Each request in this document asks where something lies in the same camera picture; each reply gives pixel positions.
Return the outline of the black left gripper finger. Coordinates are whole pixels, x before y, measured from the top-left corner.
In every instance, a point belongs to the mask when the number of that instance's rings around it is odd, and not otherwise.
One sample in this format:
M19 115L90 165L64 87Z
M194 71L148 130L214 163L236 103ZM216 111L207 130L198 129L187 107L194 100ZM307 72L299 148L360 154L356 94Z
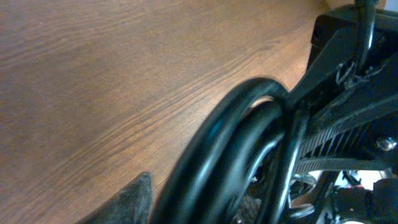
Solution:
M151 183L150 172L141 172L102 206L77 221L77 223L147 223L152 206Z

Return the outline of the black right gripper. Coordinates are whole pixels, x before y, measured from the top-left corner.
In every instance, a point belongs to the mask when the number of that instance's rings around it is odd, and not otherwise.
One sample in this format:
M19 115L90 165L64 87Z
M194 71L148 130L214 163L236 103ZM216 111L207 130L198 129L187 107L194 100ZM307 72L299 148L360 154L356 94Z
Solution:
M397 13L340 6L316 18L307 70L289 110L310 124L397 118Z

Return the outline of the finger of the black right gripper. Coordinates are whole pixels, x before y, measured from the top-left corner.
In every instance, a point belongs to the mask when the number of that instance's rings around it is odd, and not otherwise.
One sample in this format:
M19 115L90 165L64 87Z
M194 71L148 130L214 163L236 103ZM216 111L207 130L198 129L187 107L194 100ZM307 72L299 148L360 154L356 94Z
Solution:
M311 117L300 147L297 171L384 170L397 165L397 148L378 148L397 139L397 94L344 93Z

